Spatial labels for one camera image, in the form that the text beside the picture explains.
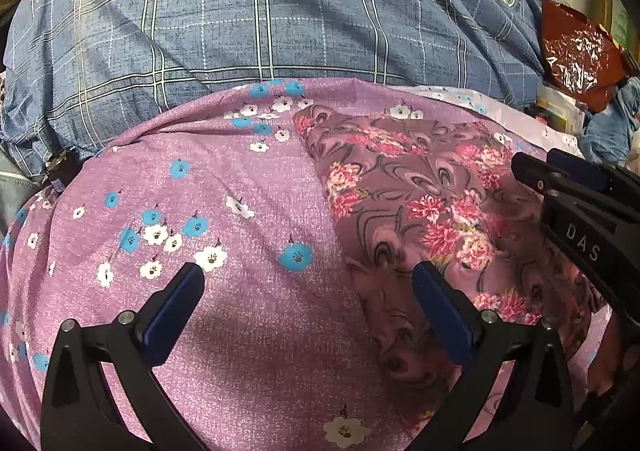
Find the purple floral fabric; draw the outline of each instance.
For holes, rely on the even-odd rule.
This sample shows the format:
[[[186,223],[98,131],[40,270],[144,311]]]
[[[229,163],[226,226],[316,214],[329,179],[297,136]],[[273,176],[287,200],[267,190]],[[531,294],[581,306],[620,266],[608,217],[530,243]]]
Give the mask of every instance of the purple floral fabric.
[[[514,179],[513,153],[482,122],[351,116],[313,106],[295,117],[316,164],[378,358],[433,411],[453,366],[412,293],[431,261],[478,309],[558,327],[568,357],[600,299],[538,228],[541,200]]]
[[[294,123],[294,114],[305,108],[312,111],[302,117],[315,126]],[[309,139],[324,128],[319,124],[320,110],[327,116],[328,110],[345,116],[391,113],[404,122],[373,119],[373,124],[370,118],[357,119],[361,129],[381,130],[356,132],[364,135],[358,142],[366,145],[339,140],[334,129],[326,139],[318,138],[312,149],[326,178],[321,182],[307,154]],[[451,126],[475,120],[487,131]],[[296,135],[296,126],[308,130],[305,143]],[[465,143],[457,134],[468,136]],[[494,253],[485,265],[493,269],[491,278],[485,285],[478,278],[482,271],[476,268],[489,253],[482,251],[482,244],[465,249],[463,238],[473,230],[478,236],[484,233],[490,209],[488,203],[476,200],[488,192],[481,188],[479,170],[464,176],[462,154],[446,150],[439,138],[451,139],[452,145],[475,145],[479,152],[468,155],[477,164],[483,160],[486,164],[494,156],[487,152],[483,158],[487,145],[497,151],[496,161],[504,153],[489,136],[501,138],[513,150],[542,155],[469,111],[349,79],[239,86],[130,129],[87,161],[62,194],[48,187],[17,211],[0,251],[2,407],[38,446],[40,399],[60,323],[68,317],[84,326],[111,322],[124,309],[139,309],[185,261],[194,261],[205,271],[203,298],[167,363],[154,371],[210,449],[403,450],[416,425],[427,420],[441,401],[453,371],[428,333],[420,332],[426,336],[418,345],[408,344],[416,329],[422,330],[420,312],[411,311],[415,322],[401,330],[389,327],[385,304],[371,300],[367,330],[360,302],[363,287],[365,295],[375,289],[370,276],[376,283],[386,283],[388,269],[408,272],[411,260],[422,255],[447,264],[445,249],[452,243],[447,238],[451,234],[445,233],[440,245],[425,245],[420,241],[425,227],[462,230],[452,213],[454,205],[460,209],[458,218],[470,222],[465,235],[453,243],[446,269],[447,278],[468,293],[481,283],[482,291],[501,301],[506,288],[513,288],[518,301],[526,302],[524,315],[551,308],[568,316],[575,309],[567,306],[566,298],[586,309],[574,288],[537,272],[523,274],[515,285],[497,279],[498,274],[508,273],[497,265],[511,260],[495,247],[520,257],[518,240],[538,239],[529,217],[536,212],[535,203],[520,202],[520,192],[512,190],[507,172],[501,173],[498,165],[484,180],[499,184],[492,193],[503,198],[495,203],[502,204],[502,214],[519,218],[522,225],[515,231],[519,238],[500,238],[513,247],[503,247],[502,241],[492,245]],[[432,157],[427,153],[433,153],[436,170],[429,173],[429,185],[423,176],[410,177],[406,169],[410,167],[406,157],[424,164]],[[370,167],[370,182],[361,165],[378,161],[379,166]],[[383,161],[388,170],[396,167],[390,175],[383,176]],[[334,163],[344,169],[329,180]],[[354,177],[359,180],[351,186]],[[463,184],[465,178],[470,185]],[[412,193],[402,181],[414,182]],[[398,189],[388,191],[391,185]],[[477,193],[458,203],[467,199],[465,185]],[[400,206],[401,195],[415,204]],[[444,209],[440,211],[428,196],[441,198]],[[386,204],[383,211],[390,211],[393,204],[400,208],[399,220],[417,225],[415,232],[396,232],[387,218],[363,212],[370,216],[373,230],[362,231],[372,238],[361,245],[359,227],[349,225],[376,200]],[[479,224],[472,223],[478,215],[473,204],[482,211]],[[405,246],[406,251],[399,250]],[[434,247],[441,254],[432,254]],[[555,257],[549,253],[545,261],[556,261]],[[536,280],[540,293],[534,293]],[[576,285],[575,290],[582,288]],[[402,287],[390,289],[388,299],[402,309],[410,300]],[[581,329],[588,325],[588,312],[577,318]],[[370,334],[378,332],[376,348]],[[396,336],[408,343],[396,346],[398,353],[390,359],[392,354],[382,349],[388,338]],[[401,359],[407,362],[405,370]],[[106,373],[127,426],[143,435],[113,369],[106,367]],[[389,375],[396,381],[388,380]],[[414,389],[415,402],[406,400],[412,376],[420,386]]]

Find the red plastic bag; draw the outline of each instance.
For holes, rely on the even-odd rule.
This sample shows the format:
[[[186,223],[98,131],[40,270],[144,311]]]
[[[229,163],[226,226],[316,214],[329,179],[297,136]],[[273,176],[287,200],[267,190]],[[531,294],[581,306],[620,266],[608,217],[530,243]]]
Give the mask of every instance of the red plastic bag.
[[[546,80],[593,113],[607,107],[628,75],[622,53],[606,31],[551,0],[542,0],[542,53]]]

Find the blue cloth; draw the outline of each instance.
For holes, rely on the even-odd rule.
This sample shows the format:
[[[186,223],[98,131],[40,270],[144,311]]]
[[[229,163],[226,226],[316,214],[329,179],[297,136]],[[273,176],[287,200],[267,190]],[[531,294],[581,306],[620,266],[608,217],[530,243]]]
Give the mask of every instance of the blue cloth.
[[[471,88],[523,108],[543,75],[541,0],[22,0],[0,136],[28,176],[129,127],[274,78]]]
[[[578,137],[578,147],[589,162],[623,163],[640,123],[640,80],[632,77],[605,111],[596,113]]]

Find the floral pillowcase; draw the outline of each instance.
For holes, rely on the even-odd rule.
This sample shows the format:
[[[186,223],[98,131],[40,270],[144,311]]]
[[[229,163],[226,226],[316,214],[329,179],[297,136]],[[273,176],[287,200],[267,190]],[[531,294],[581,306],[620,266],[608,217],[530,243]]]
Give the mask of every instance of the floral pillowcase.
[[[453,366],[412,293],[421,261],[506,321],[553,319],[568,356],[577,351],[597,298],[540,233],[539,196],[514,179],[512,153],[484,123],[348,116],[322,106],[294,122],[389,376],[431,388],[434,398],[450,385]]]

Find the blue plaid bedding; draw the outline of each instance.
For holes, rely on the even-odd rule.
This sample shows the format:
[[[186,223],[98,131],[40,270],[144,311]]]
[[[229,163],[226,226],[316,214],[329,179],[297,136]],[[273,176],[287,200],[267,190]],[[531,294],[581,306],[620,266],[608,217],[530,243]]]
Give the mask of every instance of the blue plaid bedding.
[[[519,109],[543,69],[540,0],[22,0],[0,134],[28,176],[248,82],[355,77],[472,88]]]

